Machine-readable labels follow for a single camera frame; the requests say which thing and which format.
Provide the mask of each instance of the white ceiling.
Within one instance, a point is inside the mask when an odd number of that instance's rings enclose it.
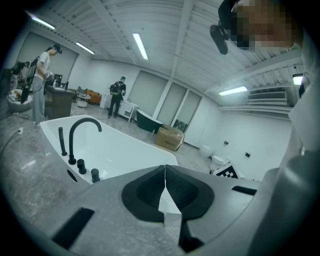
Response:
[[[35,14],[56,30],[35,23],[32,30],[88,54],[75,45],[79,42],[96,53],[95,59],[131,63],[164,73],[223,106],[235,104],[234,99],[250,93],[233,98],[218,94],[239,86],[255,92],[267,88],[296,94],[292,75],[303,73],[299,49],[248,52],[228,42],[229,53],[219,53],[209,28],[219,21],[222,1],[52,0]],[[149,60],[142,58],[133,33],[140,33]],[[297,101],[293,98],[291,107]]]

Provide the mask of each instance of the ceiling beam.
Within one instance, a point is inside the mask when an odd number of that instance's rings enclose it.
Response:
[[[52,21],[58,22],[60,25],[65,27],[67,30],[69,30],[71,33],[75,34],[79,37],[83,42],[86,44],[86,47],[93,47],[95,50],[97,50],[100,54],[102,54],[107,60],[111,59],[111,56],[109,53],[107,53],[105,50],[103,50],[96,42],[94,42],[89,36],[87,36],[85,33],[83,33],[79,28],[72,25],[70,22],[68,22],[66,19],[64,19],[62,16],[58,15],[56,12],[46,8],[44,10],[44,13],[37,13],[36,14],[40,19],[48,20],[51,19]]]
[[[92,7],[92,9],[96,12],[96,14],[100,17],[100,19],[106,24],[116,39],[119,41],[121,46],[129,55],[130,59],[134,64],[137,62],[137,58],[128,42],[122,33],[121,29],[115,22],[114,18],[107,11],[106,7],[101,3],[100,0],[87,0],[88,4]]]
[[[176,41],[175,53],[174,53],[176,56],[173,59],[173,65],[172,65],[172,72],[171,72],[172,78],[175,76],[175,73],[177,71],[178,60],[179,60],[177,56],[179,56],[181,53],[182,45],[185,40],[185,36],[188,29],[188,23],[191,17],[192,9],[194,8],[195,1],[196,0],[185,0],[183,3],[179,33],[178,33],[178,38]]]
[[[302,60],[300,49],[288,51],[286,53],[277,55],[273,58],[267,59],[251,67],[248,67],[245,70],[242,70],[232,75],[231,77],[228,77],[226,80],[222,81],[221,84],[232,85],[240,82],[241,80],[259,75],[261,73],[281,69],[292,64],[299,64],[301,61]],[[206,92],[210,92],[214,88],[215,85],[208,89]]]

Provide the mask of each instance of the gray floor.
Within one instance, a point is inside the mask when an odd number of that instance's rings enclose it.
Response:
[[[3,100],[0,102],[2,110],[5,103]],[[120,117],[107,119],[107,111],[98,106],[80,108],[73,103],[71,114],[93,116],[123,133],[153,145],[152,133],[138,128],[135,122],[128,123]],[[0,149],[16,130],[20,127],[24,129],[22,135],[14,135],[0,158],[0,179],[1,188],[15,213],[42,229],[50,211],[62,208],[74,194],[68,191],[54,172],[55,163],[44,154],[40,128],[25,119],[30,117],[29,110],[0,120]],[[209,159],[201,157],[196,148],[183,144],[177,152],[172,153],[179,166],[209,173]],[[167,232],[178,241],[178,227],[168,227]]]

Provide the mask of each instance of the chair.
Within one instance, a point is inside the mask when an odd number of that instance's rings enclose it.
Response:
[[[85,93],[91,98],[88,100],[90,104],[100,104],[101,94],[92,90],[86,90]]]

